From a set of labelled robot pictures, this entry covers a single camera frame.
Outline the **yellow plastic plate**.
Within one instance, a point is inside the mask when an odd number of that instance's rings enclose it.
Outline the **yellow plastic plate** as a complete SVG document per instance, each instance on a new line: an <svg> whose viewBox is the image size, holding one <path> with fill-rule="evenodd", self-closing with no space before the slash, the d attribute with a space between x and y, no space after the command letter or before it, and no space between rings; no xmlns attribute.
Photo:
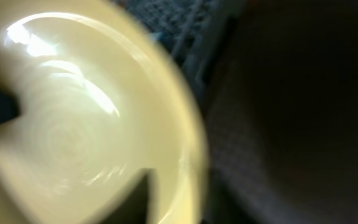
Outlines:
<svg viewBox="0 0 358 224"><path fill-rule="evenodd" d="M101 223L150 169L147 223L199 223L207 143L177 66L107 1L0 1L0 223Z"/></svg>

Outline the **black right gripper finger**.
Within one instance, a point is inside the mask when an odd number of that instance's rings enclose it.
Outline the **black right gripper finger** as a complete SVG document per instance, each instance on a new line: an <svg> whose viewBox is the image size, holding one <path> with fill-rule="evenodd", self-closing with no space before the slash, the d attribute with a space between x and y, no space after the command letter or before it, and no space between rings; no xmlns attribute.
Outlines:
<svg viewBox="0 0 358 224"><path fill-rule="evenodd" d="M150 169L144 170L134 189L101 224L146 224L152 174Z"/></svg>

